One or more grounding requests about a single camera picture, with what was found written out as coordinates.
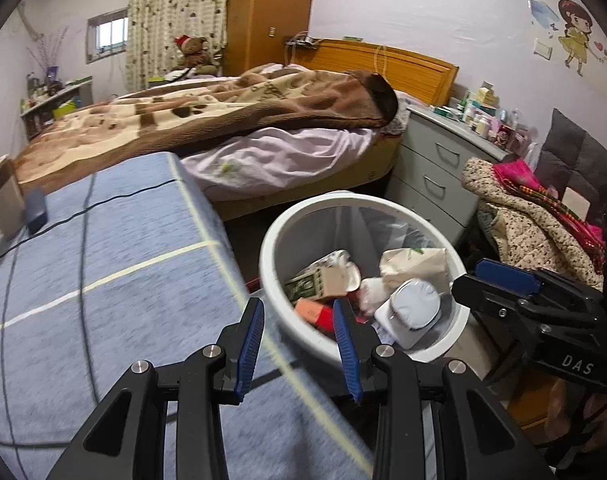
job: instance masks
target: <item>blue bedsheet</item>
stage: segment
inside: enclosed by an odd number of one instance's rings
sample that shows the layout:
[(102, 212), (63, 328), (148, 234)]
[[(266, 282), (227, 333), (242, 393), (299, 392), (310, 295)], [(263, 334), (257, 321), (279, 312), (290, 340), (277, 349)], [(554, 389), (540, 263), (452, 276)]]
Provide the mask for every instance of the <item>blue bedsheet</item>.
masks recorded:
[[(0, 261), (0, 454), (18, 479), (22, 467), (46, 478), (130, 363), (185, 359), (247, 301), (223, 225), (175, 156), (133, 158), (50, 194), (42, 232), (88, 207)], [(281, 375), (221, 410), (231, 480), (369, 478), (369, 451), (292, 359), (268, 325), (255, 377)], [(175, 429), (167, 424), (167, 479)]]

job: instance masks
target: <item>drawer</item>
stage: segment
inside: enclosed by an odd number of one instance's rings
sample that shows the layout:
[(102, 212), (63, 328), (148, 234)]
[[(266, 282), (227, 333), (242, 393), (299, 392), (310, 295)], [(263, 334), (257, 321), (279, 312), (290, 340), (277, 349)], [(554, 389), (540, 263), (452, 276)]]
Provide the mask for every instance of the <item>drawer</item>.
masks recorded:
[(410, 115), (408, 128), (403, 134), (403, 145), (425, 156), (456, 178), (461, 178), (463, 167), (471, 156), (496, 162), (470, 142), (416, 114)]
[(437, 204), (461, 225), (468, 225), (477, 207), (477, 196), (434, 162), (402, 146), (394, 174)]
[(403, 205), (417, 213), (423, 219), (434, 225), (448, 241), (454, 244), (464, 227), (455, 221), (450, 215), (430, 202), (419, 191), (404, 184), (394, 175), (390, 179), (385, 197), (392, 202)]

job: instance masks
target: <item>brown blanket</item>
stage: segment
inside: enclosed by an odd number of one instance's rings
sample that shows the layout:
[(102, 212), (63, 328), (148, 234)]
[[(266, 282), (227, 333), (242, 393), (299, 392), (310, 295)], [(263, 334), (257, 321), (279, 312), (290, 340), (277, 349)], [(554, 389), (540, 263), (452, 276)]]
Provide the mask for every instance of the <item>brown blanket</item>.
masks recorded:
[(52, 192), (146, 153), (209, 149), (258, 128), (379, 128), (397, 97), (378, 74), (253, 69), (224, 82), (185, 82), (66, 115), (15, 159), (22, 189)]

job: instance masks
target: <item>wall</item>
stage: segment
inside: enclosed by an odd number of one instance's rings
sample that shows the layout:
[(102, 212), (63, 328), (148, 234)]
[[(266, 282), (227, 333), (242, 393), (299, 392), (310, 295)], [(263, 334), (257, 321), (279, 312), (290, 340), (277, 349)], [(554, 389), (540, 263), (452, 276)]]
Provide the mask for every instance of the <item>wall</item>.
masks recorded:
[(26, 137), (20, 100), (27, 97), (26, 74), (32, 69), (26, 47), (31, 43), (17, 12), (0, 30), (0, 156), (16, 155)]
[(86, 64), (87, 20), (127, 6), (128, 0), (32, 0), (26, 14), (37, 32), (56, 34), (68, 26), (58, 58), (59, 79), (91, 75), (93, 97), (99, 102), (126, 93), (126, 54)]
[[(567, 53), (555, 38), (564, 27), (538, 31), (531, 5), (531, 0), (313, 0), (309, 34), (357, 36), (447, 60), (460, 67), (456, 83), (469, 88), (483, 80), (493, 83), (501, 105), (519, 108), (539, 140), (558, 108), (607, 148), (607, 94), (595, 86), (606, 81), (607, 63), (589, 59), (584, 71), (594, 72), (585, 77), (577, 75), (576, 62), (569, 70), (563, 63)], [(591, 40), (601, 37), (595, 25)], [(535, 38), (553, 46), (552, 61), (533, 54)]]

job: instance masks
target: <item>wooden wardrobe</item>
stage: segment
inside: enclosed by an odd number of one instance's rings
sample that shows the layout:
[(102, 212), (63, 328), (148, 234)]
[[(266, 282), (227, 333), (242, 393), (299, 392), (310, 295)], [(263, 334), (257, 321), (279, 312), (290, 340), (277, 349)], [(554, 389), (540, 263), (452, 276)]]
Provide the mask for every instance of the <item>wooden wardrobe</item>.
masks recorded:
[(312, 0), (228, 0), (224, 75), (284, 62), (284, 37), (308, 28)]

